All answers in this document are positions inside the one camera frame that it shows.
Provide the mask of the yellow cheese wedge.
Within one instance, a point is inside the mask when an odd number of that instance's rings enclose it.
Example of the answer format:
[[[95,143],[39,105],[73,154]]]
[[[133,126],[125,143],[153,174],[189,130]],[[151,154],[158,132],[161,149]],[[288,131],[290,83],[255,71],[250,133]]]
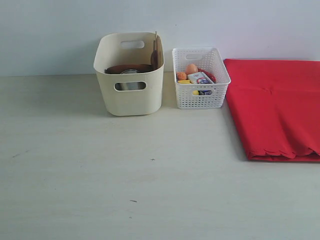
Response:
[[[191,84],[191,82],[190,82],[188,79],[178,80],[177,83],[178,83],[178,84]]]

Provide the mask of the white perforated plastic basket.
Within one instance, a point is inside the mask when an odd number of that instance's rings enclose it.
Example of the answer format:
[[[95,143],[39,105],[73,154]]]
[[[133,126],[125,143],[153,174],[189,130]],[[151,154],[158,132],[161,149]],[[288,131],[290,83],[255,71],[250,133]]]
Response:
[[[178,47],[172,50],[173,74],[177,106],[180,109],[217,109],[223,105],[231,79],[220,52],[215,47]],[[176,72],[184,72],[187,65],[212,73],[213,84],[179,84]],[[210,90],[211,95],[193,95],[195,90]]]

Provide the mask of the dark wooden spoon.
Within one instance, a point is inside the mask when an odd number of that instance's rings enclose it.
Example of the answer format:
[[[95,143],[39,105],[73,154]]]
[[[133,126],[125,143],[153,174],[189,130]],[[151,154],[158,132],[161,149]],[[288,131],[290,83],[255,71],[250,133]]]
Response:
[[[150,64],[154,71],[158,69],[158,50],[156,40],[153,41],[153,51],[150,56]]]

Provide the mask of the orange fried chicken piece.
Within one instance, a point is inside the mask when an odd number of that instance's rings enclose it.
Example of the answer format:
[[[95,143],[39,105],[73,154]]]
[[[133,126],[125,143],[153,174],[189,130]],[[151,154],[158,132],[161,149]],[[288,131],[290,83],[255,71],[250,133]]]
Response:
[[[177,81],[183,81],[183,80],[187,80],[187,74],[185,72],[176,72],[176,79]]]

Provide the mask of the stainless steel cup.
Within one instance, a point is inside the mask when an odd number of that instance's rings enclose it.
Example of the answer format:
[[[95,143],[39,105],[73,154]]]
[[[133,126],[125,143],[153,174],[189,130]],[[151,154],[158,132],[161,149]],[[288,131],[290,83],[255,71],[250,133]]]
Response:
[[[138,74],[140,71],[137,69],[126,69],[122,71],[121,75],[128,74]],[[118,91],[136,91],[143,90],[146,88],[146,83],[143,81],[135,81],[135,82],[119,82],[115,84],[115,89]]]

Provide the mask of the yellow lemon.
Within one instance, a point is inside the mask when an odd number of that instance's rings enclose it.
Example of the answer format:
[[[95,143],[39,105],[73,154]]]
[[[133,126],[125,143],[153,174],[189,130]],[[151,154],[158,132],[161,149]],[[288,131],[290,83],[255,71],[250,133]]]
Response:
[[[198,92],[197,90],[194,90],[194,91],[192,92],[192,94],[193,94],[194,96],[198,96],[198,95],[199,95],[199,92]]]

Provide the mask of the red toy sausage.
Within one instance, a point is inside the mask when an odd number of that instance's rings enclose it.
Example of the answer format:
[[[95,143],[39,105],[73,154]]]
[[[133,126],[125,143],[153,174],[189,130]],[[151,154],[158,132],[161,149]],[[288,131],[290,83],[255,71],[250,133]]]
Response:
[[[207,77],[210,78],[210,80],[213,82],[213,83],[216,83],[216,78],[215,76],[211,73],[211,72],[208,72],[202,68],[198,68],[198,71],[201,72],[201,73],[204,73]]]

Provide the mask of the red scalloped table cloth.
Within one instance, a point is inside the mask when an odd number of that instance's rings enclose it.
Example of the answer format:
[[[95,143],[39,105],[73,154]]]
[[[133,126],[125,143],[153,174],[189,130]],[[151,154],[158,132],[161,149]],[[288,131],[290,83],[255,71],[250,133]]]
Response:
[[[227,104],[251,161],[319,162],[320,63],[226,59]]]

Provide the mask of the cream plastic bin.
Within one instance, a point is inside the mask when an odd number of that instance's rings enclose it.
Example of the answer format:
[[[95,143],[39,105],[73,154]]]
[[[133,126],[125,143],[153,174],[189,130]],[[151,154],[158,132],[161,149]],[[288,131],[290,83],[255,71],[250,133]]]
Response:
[[[97,47],[95,70],[105,107],[115,116],[149,115],[162,104],[164,53],[160,38],[161,67],[145,73],[106,74],[105,69],[118,65],[151,65],[155,33],[112,33],[104,36]],[[144,82],[143,90],[119,91],[116,83]]]

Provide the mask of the brown egg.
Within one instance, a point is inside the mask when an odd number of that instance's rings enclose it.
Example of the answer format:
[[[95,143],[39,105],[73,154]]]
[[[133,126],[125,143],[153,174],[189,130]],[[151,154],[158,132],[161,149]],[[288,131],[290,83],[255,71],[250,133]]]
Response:
[[[194,73],[197,73],[198,71],[199,71],[198,67],[193,63],[188,64],[185,68],[186,75],[194,74]]]

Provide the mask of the blue white milk carton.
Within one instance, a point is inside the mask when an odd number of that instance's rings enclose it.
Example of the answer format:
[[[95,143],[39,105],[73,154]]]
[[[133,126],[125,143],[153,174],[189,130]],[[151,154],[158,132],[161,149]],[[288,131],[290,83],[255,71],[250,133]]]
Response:
[[[187,78],[189,79],[189,81],[192,84],[197,84],[197,85],[198,84],[213,84],[211,79],[202,72],[196,72],[193,74],[189,74],[189,75],[187,75]],[[198,91],[199,95],[201,95],[201,96],[209,96],[212,94],[211,90],[196,90],[196,91]]]

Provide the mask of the long wooden chopstick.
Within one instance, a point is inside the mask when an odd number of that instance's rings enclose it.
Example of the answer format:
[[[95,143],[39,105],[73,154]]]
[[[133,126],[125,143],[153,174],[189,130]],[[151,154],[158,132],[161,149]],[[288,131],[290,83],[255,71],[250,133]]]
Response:
[[[157,68],[161,67],[161,40],[160,36],[156,36],[156,50],[157,50]]]

